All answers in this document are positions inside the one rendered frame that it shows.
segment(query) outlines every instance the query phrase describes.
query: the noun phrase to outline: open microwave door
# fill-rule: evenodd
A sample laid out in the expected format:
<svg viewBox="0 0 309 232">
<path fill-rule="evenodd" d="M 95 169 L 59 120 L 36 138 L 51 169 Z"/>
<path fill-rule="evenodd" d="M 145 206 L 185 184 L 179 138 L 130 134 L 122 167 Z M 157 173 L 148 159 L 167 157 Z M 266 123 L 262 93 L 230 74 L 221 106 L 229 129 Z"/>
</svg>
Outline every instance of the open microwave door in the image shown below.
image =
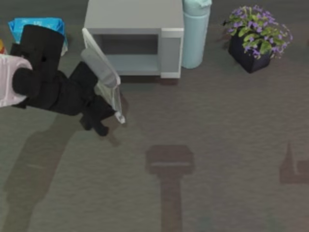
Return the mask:
<svg viewBox="0 0 309 232">
<path fill-rule="evenodd" d="M 126 122 L 126 119 L 123 115 L 121 106 L 120 76 L 104 55 L 93 36 L 89 33 L 88 29 L 83 28 L 82 32 L 86 46 L 86 49 L 82 52 L 82 59 L 97 75 L 97 87 L 100 94 L 116 111 L 115 117 L 123 124 Z"/>
</svg>

